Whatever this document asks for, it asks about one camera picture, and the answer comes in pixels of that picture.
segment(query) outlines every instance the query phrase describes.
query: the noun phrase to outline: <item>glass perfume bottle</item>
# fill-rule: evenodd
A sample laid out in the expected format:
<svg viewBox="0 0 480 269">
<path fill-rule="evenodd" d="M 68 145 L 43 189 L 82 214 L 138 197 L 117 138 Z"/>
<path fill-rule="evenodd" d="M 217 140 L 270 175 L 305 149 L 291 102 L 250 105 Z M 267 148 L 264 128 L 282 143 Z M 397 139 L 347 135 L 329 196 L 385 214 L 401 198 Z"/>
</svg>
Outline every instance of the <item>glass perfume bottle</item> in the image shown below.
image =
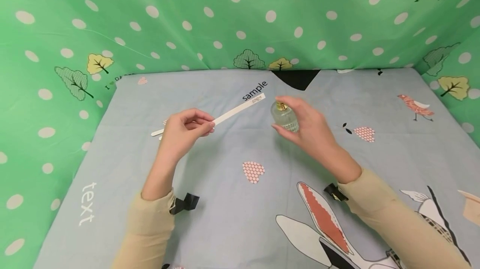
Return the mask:
<svg viewBox="0 0 480 269">
<path fill-rule="evenodd" d="M 270 111 L 272 112 L 273 120 L 279 126 L 292 132 L 297 132 L 299 130 L 297 116 L 289 106 L 281 102 L 274 102 Z"/>
</svg>

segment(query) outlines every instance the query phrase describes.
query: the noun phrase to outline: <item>green backdrop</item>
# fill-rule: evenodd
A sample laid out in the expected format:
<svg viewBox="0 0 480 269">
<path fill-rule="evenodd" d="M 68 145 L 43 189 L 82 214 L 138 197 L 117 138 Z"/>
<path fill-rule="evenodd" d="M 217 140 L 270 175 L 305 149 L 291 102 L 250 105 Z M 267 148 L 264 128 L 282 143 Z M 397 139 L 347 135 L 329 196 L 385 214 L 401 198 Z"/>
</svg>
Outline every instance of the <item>green backdrop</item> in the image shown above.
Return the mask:
<svg viewBox="0 0 480 269">
<path fill-rule="evenodd" d="M 480 0 L 0 0 L 0 10 L 0 268 L 32 267 L 125 74 L 415 67 L 480 143 Z"/>
</svg>

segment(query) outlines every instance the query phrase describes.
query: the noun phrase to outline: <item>black clip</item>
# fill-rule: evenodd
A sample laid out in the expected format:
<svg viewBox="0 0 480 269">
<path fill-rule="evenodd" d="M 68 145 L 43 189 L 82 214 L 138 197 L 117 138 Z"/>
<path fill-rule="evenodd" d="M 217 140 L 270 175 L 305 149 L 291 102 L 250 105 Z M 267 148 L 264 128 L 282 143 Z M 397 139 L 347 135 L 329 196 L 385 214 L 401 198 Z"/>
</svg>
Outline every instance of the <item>black clip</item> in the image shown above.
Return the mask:
<svg viewBox="0 0 480 269">
<path fill-rule="evenodd" d="M 173 207 L 170 209 L 170 214 L 176 215 L 181 211 L 185 210 L 192 210 L 197 207 L 197 203 L 200 197 L 187 193 L 185 195 L 185 199 L 181 200 L 179 198 L 175 198 L 175 202 Z"/>
<path fill-rule="evenodd" d="M 346 197 L 342 192 L 340 192 L 338 187 L 334 184 L 329 184 L 325 189 L 323 189 L 323 192 L 329 194 L 331 197 L 333 197 L 333 199 L 338 200 L 339 202 L 348 200 L 348 197 Z"/>
</svg>

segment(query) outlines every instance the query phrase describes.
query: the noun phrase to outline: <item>beige sweater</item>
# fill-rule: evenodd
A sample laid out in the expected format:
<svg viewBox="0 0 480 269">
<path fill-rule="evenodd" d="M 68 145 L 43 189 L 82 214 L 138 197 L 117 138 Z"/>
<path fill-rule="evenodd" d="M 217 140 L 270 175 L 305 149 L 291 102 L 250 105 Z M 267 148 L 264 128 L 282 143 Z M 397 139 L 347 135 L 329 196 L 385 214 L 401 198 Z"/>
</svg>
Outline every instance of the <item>beige sweater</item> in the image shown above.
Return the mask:
<svg viewBox="0 0 480 269">
<path fill-rule="evenodd" d="M 370 170 L 356 181 L 339 184 L 351 212 L 373 228 L 408 269 L 469 269 L 457 247 L 398 199 Z M 174 227 L 173 193 L 148 202 L 137 194 L 130 207 L 127 232 L 113 269 L 160 269 Z"/>
</svg>

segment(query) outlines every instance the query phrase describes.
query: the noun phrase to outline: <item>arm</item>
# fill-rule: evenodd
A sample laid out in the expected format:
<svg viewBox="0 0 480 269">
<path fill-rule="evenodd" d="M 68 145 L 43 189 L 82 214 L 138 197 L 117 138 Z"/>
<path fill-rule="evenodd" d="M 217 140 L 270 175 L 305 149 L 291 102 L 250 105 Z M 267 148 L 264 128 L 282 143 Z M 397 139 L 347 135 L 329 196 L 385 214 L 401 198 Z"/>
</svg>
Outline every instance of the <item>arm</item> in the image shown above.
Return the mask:
<svg viewBox="0 0 480 269">
<path fill-rule="evenodd" d="M 362 170 L 341 148 L 325 117 L 301 99 L 280 96 L 299 122 L 298 133 L 274 125 L 277 132 L 300 146 L 339 181 L 351 212 L 373 228 L 408 269 L 470 268 L 458 249 L 408 208 L 377 175 Z"/>
<path fill-rule="evenodd" d="M 178 161 L 201 136 L 213 132 L 213 117 L 197 109 L 172 115 L 142 192 L 130 206 L 127 231 L 113 269 L 159 269 L 174 228 L 170 214 L 175 196 L 172 181 Z"/>
</svg>

